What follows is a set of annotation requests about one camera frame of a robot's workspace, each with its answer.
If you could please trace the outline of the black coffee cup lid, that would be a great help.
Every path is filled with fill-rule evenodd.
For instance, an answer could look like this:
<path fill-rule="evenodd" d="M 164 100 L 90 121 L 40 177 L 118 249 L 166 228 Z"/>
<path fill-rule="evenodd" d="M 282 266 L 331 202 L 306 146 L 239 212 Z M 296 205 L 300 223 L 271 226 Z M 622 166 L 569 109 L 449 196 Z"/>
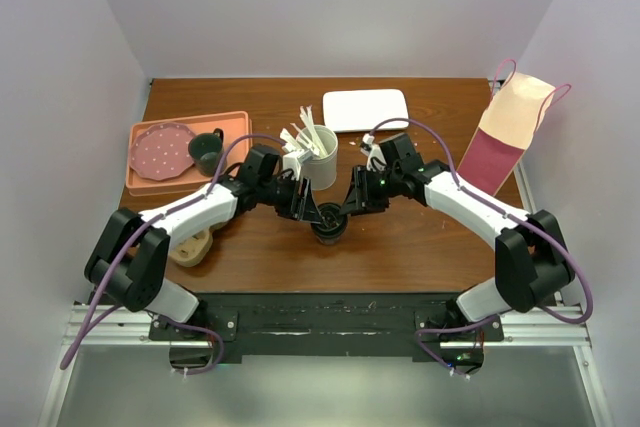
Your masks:
<path fill-rule="evenodd" d="M 333 202 L 326 202 L 318 206 L 322 216 L 322 224 L 312 224 L 311 229 L 314 233 L 315 230 L 342 230 L 345 231 L 348 218 L 339 214 L 340 205 Z"/>

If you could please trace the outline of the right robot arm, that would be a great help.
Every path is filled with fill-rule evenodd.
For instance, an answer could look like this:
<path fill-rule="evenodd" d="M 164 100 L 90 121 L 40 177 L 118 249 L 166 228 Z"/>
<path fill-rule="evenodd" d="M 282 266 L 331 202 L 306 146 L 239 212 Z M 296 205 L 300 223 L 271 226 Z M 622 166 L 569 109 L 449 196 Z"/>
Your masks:
<path fill-rule="evenodd" d="M 466 182 L 439 160 L 425 162 L 410 137 L 397 134 L 375 142 L 362 138 L 365 165 L 352 170 L 341 206 L 343 215 L 385 211 L 402 196 L 442 212 L 482 239 L 494 252 L 494 275 L 455 300 L 445 316 L 448 333 L 469 339 L 481 321 L 509 310 L 526 313 L 571 283 L 574 270 L 556 218 L 509 206 Z"/>

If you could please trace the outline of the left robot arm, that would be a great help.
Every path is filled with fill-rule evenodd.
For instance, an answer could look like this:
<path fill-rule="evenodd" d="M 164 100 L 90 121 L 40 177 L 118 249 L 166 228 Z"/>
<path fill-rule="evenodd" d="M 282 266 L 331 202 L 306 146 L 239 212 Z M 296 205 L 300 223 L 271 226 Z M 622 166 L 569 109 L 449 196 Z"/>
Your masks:
<path fill-rule="evenodd" d="M 172 320 L 185 339 L 207 327 L 201 300 L 165 277 L 169 252 L 195 234 L 225 224 L 263 204 L 282 218 L 322 220 L 302 153 L 284 156 L 257 144 L 233 174 L 224 174 L 169 205 L 136 213 L 121 208 L 109 218 L 84 270 L 97 297 L 108 295 L 131 312 L 148 311 Z"/>

